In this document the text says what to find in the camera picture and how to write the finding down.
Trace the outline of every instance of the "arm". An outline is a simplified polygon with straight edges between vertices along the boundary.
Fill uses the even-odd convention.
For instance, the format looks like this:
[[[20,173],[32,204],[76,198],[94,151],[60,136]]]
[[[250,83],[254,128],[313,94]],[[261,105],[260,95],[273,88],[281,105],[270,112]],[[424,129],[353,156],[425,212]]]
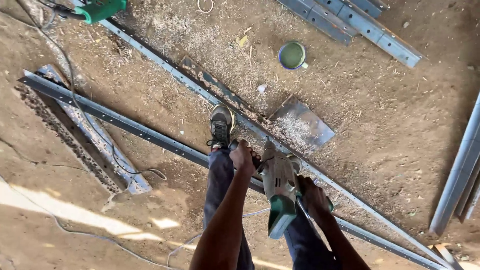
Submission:
[[[252,156],[257,154],[241,140],[230,153],[237,172],[225,197],[204,231],[193,254],[190,270],[235,270],[242,236],[242,213],[250,178],[255,173]]]
[[[322,229],[342,269],[370,270],[340,230],[335,217],[330,213],[323,189],[316,186],[308,177],[299,176],[298,181],[300,190],[304,194],[303,202],[306,204],[308,213]]]

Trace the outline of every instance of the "grinder handle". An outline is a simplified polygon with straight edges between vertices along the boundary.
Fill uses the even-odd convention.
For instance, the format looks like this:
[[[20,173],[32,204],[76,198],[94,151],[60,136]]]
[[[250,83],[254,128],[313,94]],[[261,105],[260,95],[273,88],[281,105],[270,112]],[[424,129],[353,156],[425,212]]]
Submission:
[[[230,149],[230,151],[233,151],[237,149],[238,146],[239,146],[239,142],[236,139],[233,139],[228,145],[228,148]],[[258,160],[256,157],[252,157],[252,162],[253,162],[253,165],[255,166],[255,169],[258,169],[258,167],[260,167],[260,165],[262,164],[262,162]]]

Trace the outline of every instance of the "white cable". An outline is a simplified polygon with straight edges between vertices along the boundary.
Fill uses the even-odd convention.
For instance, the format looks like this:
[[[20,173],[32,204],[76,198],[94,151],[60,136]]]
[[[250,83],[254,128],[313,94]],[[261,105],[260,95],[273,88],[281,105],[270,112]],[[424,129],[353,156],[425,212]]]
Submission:
[[[154,261],[151,261],[147,258],[144,258],[136,253],[134,253],[133,251],[125,248],[125,247],[122,247],[122,245],[120,245],[119,243],[117,243],[116,241],[108,238],[108,237],[105,237],[105,236],[100,236],[100,235],[96,235],[96,234],[92,234],[92,233],[83,233],[83,232],[76,232],[76,231],[70,231],[70,230],[67,230],[65,229],[59,222],[57,216],[55,216],[52,212],[48,211],[47,209],[45,209],[44,207],[40,206],[38,203],[34,202],[33,200],[31,200],[27,195],[24,195],[23,193],[21,193],[20,191],[16,190],[15,188],[13,188],[7,181],[5,181],[5,179],[3,178],[3,176],[0,175],[0,180],[2,182],[4,182],[11,190],[15,191],[16,193],[18,193],[19,195],[21,195],[22,197],[24,197],[25,199],[29,200],[31,203],[33,203],[34,205],[42,208],[48,215],[50,215],[51,217],[53,217],[53,219],[55,220],[55,224],[64,232],[66,233],[72,233],[72,234],[80,234],[80,235],[86,235],[86,236],[91,236],[91,237],[95,237],[95,238],[99,238],[99,239],[103,239],[103,240],[107,240],[109,241],[110,243],[113,243],[115,245],[117,245],[119,248],[121,248],[122,250],[132,254],[133,256],[135,256],[136,258],[142,260],[142,261],[145,261],[147,263],[151,263],[153,265],[157,265],[157,266],[161,266],[163,268],[166,268],[168,270],[180,270],[180,269],[177,269],[177,268],[173,268],[173,267],[170,267],[168,262],[170,260],[170,256],[173,255],[175,252],[177,252],[178,250],[180,250],[182,247],[184,247],[185,245],[188,245],[190,244],[191,242],[193,242],[196,238],[202,236],[202,234],[199,234],[197,236],[194,236],[193,238],[191,238],[190,240],[188,240],[187,242],[183,243],[182,245],[180,245],[179,247],[175,248],[172,252],[170,252],[168,254],[168,257],[167,257],[167,265],[163,265],[163,264],[159,264],[159,263],[156,263]],[[254,213],[250,213],[250,214],[245,214],[245,215],[242,215],[243,217],[246,217],[246,216],[251,216],[251,215],[255,215],[255,214],[259,214],[259,213],[262,213],[262,212],[265,212],[267,210],[269,210],[270,208],[267,208],[267,209],[263,209],[261,211],[258,211],[258,212],[254,212]]]
[[[205,14],[210,13],[212,11],[213,5],[214,5],[213,0],[210,0],[210,1],[212,2],[212,6],[210,7],[210,9],[208,11],[205,12],[200,8],[200,0],[197,0],[198,11],[200,11],[201,13],[205,13]]]

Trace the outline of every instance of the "leg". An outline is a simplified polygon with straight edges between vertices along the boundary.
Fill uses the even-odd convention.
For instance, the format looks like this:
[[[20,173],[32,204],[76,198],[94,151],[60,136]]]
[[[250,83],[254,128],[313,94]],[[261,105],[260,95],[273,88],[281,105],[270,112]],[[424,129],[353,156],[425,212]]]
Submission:
[[[317,236],[310,221],[296,205],[297,217],[285,230],[294,270],[338,269],[333,253]]]
[[[230,159],[230,132],[233,129],[233,116],[226,107],[216,107],[212,111],[210,127],[212,131],[212,152],[208,154],[207,194],[204,206],[204,229],[223,201],[233,180],[233,162]],[[237,270],[254,270],[252,255],[248,248],[245,232],[242,231]]]

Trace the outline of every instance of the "shoe sole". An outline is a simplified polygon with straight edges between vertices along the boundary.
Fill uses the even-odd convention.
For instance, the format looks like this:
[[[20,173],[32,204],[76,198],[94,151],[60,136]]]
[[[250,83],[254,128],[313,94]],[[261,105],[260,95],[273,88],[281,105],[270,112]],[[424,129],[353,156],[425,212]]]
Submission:
[[[215,108],[219,107],[219,106],[221,106],[221,105],[218,105],[218,104],[215,105],[213,107],[212,111],[215,110]],[[232,134],[233,128],[237,125],[237,122],[235,121],[235,114],[232,112],[232,110],[230,110],[229,107],[227,107],[227,106],[223,106],[223,107],[228,109],[228,111],[230,112],[230,116],[232,117],[232,128],[230,128],[230,134]]]

